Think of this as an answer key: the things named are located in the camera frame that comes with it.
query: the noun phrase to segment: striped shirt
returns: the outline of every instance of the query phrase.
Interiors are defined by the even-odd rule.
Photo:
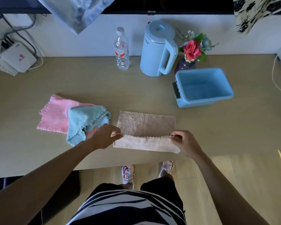
[[[91,196],[67,225],[186,224],[184,213],[165,198],[145,191],[112,190]]]

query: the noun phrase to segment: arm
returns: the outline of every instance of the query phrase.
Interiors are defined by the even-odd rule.
[[[202,151],[192,133],[176,130],[171,136],[172,142],[200,168],[222,224],[268,224]]]
[[[28,224],[71,171],[91,152],[107,148],[122,136],[119,128],[104,124],[94,135],[50,160],[0,191],[0,224]]]

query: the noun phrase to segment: wooden floor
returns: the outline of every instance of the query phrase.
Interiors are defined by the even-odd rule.
[[[278,152],[212,157],[242,196],[270,223],[281,224],[281,159]],[[135,189],[157,177],[160,163],[137,164]],[[188,224],[221,224],[203,176],[193,160],[175,161],[172,171]],[[47,224],[66,224],[99,184],[122,183],[121,167],[81,170],[81,194]]]

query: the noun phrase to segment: red flower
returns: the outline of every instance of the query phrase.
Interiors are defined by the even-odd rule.
[[[189,60],[193,60],[201,55],[200,43],[198,41],[188,41],[185,46],[183,46],[184,53]]]

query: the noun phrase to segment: left hand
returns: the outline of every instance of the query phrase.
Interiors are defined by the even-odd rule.
[[[115,142],[118,139],[121,139],[122,135],[115,135],[111,137],[112,133],[120,133],[120,128],[110,125],[110,124],[104,124],[102,125],[94,134],[92,137],[87,139],[85,142],[92,144],[94,150],[97,149],[105,149],[109,145],[111,145],[113,142]]]

